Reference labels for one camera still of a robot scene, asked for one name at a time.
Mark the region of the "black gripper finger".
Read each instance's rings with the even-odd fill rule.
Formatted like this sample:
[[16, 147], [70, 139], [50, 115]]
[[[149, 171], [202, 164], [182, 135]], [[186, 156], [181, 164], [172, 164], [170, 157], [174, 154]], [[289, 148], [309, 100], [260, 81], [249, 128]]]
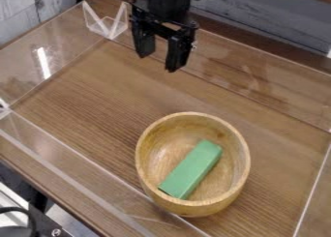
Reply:
[[168, 39], [165, 70], [169, 73], [173, 73], [186, 64], [192, 42], [193, 38], [190, 36], [172, 36]]
[[141, 58], [154, 52], [154, 33], [149, 24], [137, 19], [132, 19], [132, 35], [134, 49]]

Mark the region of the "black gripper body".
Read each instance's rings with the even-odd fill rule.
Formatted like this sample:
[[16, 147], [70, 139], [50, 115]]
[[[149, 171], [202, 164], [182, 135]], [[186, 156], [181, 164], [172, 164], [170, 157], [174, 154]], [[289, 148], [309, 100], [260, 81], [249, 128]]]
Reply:
[[130, 0], [132, 19], [149, 24], [154, 37], [168, 40], [172, 36], [194, 37], [196, 22], [188, 16], [192, 0]]

